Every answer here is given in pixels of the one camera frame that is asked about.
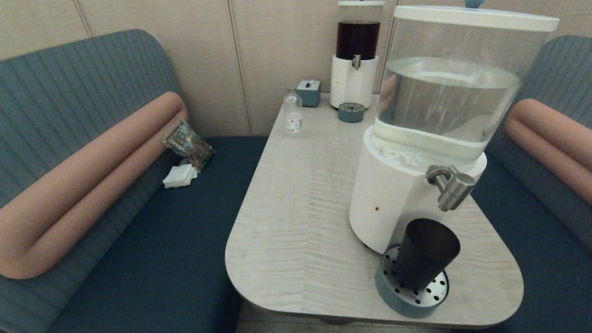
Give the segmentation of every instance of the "bottle label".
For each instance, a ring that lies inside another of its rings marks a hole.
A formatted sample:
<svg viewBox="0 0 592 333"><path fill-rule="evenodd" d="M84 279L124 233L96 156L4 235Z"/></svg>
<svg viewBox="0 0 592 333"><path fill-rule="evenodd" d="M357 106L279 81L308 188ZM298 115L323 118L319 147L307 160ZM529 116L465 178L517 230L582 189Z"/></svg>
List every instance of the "bottle label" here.
<svg viewBox="0 0 592 333"><path fill-rule="evenodd" d="M286 132L288 135L297 135L302 131L302 115L298 112L291 112L286 117Z"/></svg>

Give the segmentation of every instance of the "small glass bottle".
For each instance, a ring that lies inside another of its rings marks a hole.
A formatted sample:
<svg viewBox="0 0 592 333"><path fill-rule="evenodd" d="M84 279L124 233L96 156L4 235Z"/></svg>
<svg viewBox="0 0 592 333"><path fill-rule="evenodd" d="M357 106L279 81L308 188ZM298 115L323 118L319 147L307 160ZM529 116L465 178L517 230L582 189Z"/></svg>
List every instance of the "small glass bottle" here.
<svg viewBox="0 0 592 333"><path fill-rule="evenodd" d="M296 137L302 134L302 98L296 93L296 88L289 88L284 97L284 117L286 119L286 134Z"/></svg>

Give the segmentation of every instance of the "brown liquid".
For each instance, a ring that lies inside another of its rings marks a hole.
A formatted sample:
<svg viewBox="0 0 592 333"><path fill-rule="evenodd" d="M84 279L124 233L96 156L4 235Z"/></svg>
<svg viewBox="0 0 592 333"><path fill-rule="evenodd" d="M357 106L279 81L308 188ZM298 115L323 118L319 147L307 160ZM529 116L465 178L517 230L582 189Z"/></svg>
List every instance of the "brown liquid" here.
<svg viewBox="0 0 592 333"><path fill-rule="evenodd" d="M362 55L362 60L371 60L376 56L380 22L342 21L337 25L337 52L341 59L353 59L353 55Z"/></svg>

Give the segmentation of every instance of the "floor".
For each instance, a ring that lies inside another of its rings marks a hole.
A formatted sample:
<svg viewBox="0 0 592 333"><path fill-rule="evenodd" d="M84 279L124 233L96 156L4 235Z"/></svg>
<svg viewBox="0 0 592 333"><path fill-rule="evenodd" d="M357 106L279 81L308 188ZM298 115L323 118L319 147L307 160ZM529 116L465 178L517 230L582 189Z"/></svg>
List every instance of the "floor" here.
<svg viewBox="0 0 592 333"><path fill-rule="evenodd" d="M407 326L354 322L330 325L319 319L271 315L255 309L247 302L240 311L236 333L450 333L442 328L411 328Z"/></svg>

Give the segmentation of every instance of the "small drip tray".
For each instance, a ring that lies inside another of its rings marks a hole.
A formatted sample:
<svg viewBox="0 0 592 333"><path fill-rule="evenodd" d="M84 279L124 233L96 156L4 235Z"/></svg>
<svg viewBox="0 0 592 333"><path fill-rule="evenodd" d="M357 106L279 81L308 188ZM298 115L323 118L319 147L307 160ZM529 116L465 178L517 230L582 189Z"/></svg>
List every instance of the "small drip tray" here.
<svg viewBox="0 0 592 333"><path fill-rule="evenodd" d="M378 293L391 309L406 317L427 317L446 299L448 276L442 271L424 290L406 288L397 281L397 273L393 270L398 253L399 246L395 246L382 255L375 275Z"/></svg>

